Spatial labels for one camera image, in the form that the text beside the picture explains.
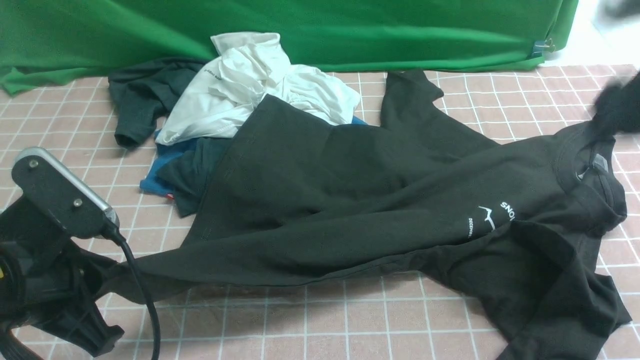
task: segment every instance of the green cloth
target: green cloth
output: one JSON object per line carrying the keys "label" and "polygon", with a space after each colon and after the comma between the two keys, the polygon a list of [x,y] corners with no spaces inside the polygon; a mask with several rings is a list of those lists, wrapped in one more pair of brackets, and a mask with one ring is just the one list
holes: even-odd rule
{"label": "green cloth", "polygon": [[209,37],[273,31],[293,63],[324,71],[527,70],[564,47],[578,0],[0,1],[0,85],[46,83],[168,56],[214,58]]}

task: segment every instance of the t-shirt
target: t-shirt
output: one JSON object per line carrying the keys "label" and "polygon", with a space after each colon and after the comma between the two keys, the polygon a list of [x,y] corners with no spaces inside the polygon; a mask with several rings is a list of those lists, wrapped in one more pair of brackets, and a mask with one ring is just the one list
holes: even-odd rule
{"label": "t-shirt", "polygon": [[[602,236],[627,215],[613,133],[585,122],[499,145],[438,110],[441,96],[422,71],[391,72],[381,127],[334,127],[266,97],[182,247],[138,260],[156,299],[418,270],[479,299],[509,341],[499,360],[596,359],[630,321],[595,273]],[[116,272],[107,290],[142,302]]]}

